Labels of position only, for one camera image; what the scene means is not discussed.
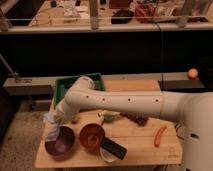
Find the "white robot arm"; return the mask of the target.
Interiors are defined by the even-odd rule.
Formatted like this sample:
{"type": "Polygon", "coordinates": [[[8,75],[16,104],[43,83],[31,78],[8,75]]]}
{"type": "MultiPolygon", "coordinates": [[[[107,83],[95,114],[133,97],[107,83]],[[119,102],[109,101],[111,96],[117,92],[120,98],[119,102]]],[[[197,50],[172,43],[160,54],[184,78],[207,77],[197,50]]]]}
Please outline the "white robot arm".
{"type": "Polygon", "coordinates": [[[57,104],[58,114],[74,118],[81,109],[144,114],[185,126],[180,171],[213,171],[213,92],[98,91],[81,76],[57,104]]]}

